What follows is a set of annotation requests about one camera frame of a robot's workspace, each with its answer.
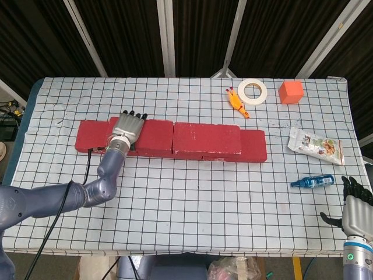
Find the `masking tape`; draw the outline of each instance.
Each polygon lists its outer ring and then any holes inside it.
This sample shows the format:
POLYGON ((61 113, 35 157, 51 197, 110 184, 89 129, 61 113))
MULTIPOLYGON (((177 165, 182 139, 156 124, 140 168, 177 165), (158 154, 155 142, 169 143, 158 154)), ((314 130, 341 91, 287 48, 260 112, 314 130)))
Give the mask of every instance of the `masking tape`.
POLYGON ((241 100, 244 103, 246 103, 247 105, 255 106, 255 105, 262 104, 267 98, 267 88, 266 88, 266 86, 264 85, 264 83, 262 83, 261 81, 259 81, 257 79, 246 79, 246 80, 242 81, 238 85, 237 93, 238 93, 238 96, 241 98, 241 100), (258 87, 261 90, 261 95, 258 98, 255 98, 255 99, 247 97, 246 94, 245 94, 245 87, 247 87, 248 85, 253 85, 253 86, 258 87))

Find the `table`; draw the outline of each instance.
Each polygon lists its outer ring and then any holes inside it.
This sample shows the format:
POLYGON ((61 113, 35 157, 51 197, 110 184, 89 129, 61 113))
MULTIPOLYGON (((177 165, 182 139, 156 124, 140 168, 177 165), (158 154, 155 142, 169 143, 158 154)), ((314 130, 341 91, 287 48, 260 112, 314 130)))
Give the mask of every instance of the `table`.
MULTIPOLYGON (((118 179, 117 196, 105 205, 63 214, 44 252, 340 256, 345 235, 318 214, 341 217, 341 175, 368 186, 346 80, 302 80, 304 97, 299 104, 286 105, 277 96, 283 80, 262 79, 268 97, 259 106, 246 107, 248 120, 230 107, 224 91, 241 81, 45 78, 38 93, 30 96, 17 139, 22 151, 19 158, 17 153, 13 156, 14 172, 10 167, 7 173, 14 186, 82 182, 87 155, 74 149, 80 120, 107 121, 125 109, 159 120, 264 130, 268 160, 259 164, 129 157, 118 179), (341 139, 346 165, 289 150, 291 126, 341 139), (335 175, 333 186, 290 187, 300 178, 328 173, 335 175)), ((88 181, 97 178, 101 157, 92 156, 88 181)), ((8 229, 4 248, 37 251, 53 219, 28 218, 8 229)))

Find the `blue bottle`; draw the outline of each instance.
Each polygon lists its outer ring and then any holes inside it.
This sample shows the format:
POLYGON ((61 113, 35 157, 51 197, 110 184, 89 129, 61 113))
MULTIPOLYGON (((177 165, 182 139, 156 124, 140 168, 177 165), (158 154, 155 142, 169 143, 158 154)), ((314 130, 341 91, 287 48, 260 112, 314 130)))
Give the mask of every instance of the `blue bottle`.
POLYGON ((292 187, 299 188, 326 187, 332 184, 334 184, 334 177, 330 174, 315 177, 306 177, 302 180, 290 183, 292 187))

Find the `gray robotic arm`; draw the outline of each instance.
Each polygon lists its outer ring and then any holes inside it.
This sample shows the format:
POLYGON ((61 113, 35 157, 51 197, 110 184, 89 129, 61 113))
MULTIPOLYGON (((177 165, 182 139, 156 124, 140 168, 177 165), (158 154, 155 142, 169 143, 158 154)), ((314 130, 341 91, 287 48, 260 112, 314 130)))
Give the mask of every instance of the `gray robotic arm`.
POLYGON ((124 111, 114 126, 107 151, 97 168, 99 179, 82 185, 76 182, 69 184, 49 185, 27 190, 11 186, 0 187, 0 279, 14 279, 15 268, 2 247, 4 230, 33 216, 42 218, 55 215, 63 203, 66 188, 69 187, 62 213, 93 207, 115 197, 117 178, 124 164, 131 144, 139 138, 147 115, 141 118, 124 111))
POLYGON ((373 195, 350 177, 342 176, 344 205, 341 219, 322 219, 341 228, 347 236, 343 245, 343 279, 373 280, 373 195))

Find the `power cord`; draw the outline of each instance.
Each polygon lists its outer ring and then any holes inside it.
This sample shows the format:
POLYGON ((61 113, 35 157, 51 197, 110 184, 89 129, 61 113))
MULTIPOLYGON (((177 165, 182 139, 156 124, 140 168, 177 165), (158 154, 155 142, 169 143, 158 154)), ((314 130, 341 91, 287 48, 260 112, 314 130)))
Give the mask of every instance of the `power cord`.
POLYGON ((19 107, 19 103, 17 100, 12 100, 12 101, 6 101, 6 102, 0 102, 0 103, 4 103, 4 105, 1 105, 0 107, 19 107))
POLYGON ((307 265, 305 271, 304 271, 304 275, 303 275, 303 280, 306 280, 306 277, 307 277, 307 273, 309 271, 309 268, 311 267, 311 265, 314 263, 314 261, 316 260, 316 258, 312 258, 312 260, 309 262, 309 264, 307 265))
POLYGON ((88 180, 88 173, 89 173, 89 169, 91 167, 92 152, 93 151, 101 151, 101 150, 104 150, 104 149, 105 149, 104 147, 98 147, 98 148, 90 148, 90 149, 88 149, 87 169, 86 169, 86 175, 84 177, 83 185, 85 185, 86 182, 87 182, 87 180, 88 180))
POLYGON ((129 262, 131 263, 131 267, 132 267, 135 279, 140 280, 140 275, 139 275, 138 270, 136 269, 135 264, 133 263, 133 260, 132 260, 130 255, 128 256, 128 259, 129 259, 129 262))
POLYGON ((21 122, 21 119, 15 114, 15 113, 12 113, 10 110, 9 111, 6 111, 4 109, 0 109, 0 112, 4 113, 4 114, 7 114, 11 117, 13 117, 17 122, 21 122))
MULTIPOLYGON (((110 273, 112 268, 115 267, 115 265, 117 264, 117 262, 119 261, 120 258, 121 257, 118 257, 117 260, 115 261, 115 263, 113 263, 112 266, 110 266, 110 268, 108 269, 108 271, 105 273, 105 275, 102 277, 101 280, 105 280, 105 277, 110 273)), ((135 276, 135 279, 136 280, 141 280, 140 275, 139 275, 139 273, 138 273, 138 271, 135 267, 135 264, 133 263, 133 260, 132 260, 130 255, 128 256, 128 259, 129 259, 129 262, 131 263, 131 267, 132 267, 133 275, 135 276)))
POLYGON ((113 267, 115 267, 115 265, 117 264, 117 262, 119 261, 120 257, 118 257, 116 260, 115 260, 115 263, 112 264, 112 266, 110 266, 109 270, 105 273, 105 275, 102 277, 101 280, 105 280, 106 276, 110 273, 110 271, 112 270, 113 267))
POLYGON ((65 205, 66 199, 67 199, 67 197, 68 197, 68 193, 69 193, 69 190, 70 190, 70 187, 71 187, 71 184, 72 184, 72 183, 73 183, 73 181, 70 181, 70 182, 68 183, 67 187, 66 187, 66 191, 65 191, 65 194, 64 194, 64 198, 62 199, 62 203, 61 203, 61 206, 59 207, 59 210, 58 210, 58 212, 57 212, 56 218, 54 219, 54 221, 53 221, 51 227, 49 228, 49 231, 48 231, 47 235, 46 235, 45 238, 43 239, 43 242, 42 242, 42 244, 41 244, 41 246, 40 246, 40 248, 39 248, 39 250, 38 250, 36 256, 34 257, 34 260, 33 260, 32 264, 31 264, 31 266, 30 266, 30 268, 29 268, 29 270, 28 270, 28 272, 27 272, 27 274, 26 274, 26 276, 25 276, 25 278, 24 278, 25 280, 28 280, 28 279, 30 278, 31 273, 33 272, 34 267, 35 267, 35 265, 36 265, 36 262, 39 260, 40 254, 41 254, 42 250, 44 249, 44 246, 45 246, 45 244, 46 244, 46 242, 47 242, 49 236, 51 235, 52 230, 53 230, 53 228, 55 227, 55 225, 56 225, 56 223, 57 223, 57 221, 58 221, 59 216, 61 216, 61 212, 62 212, 62 209, 64 208, 64 205, 65 205))

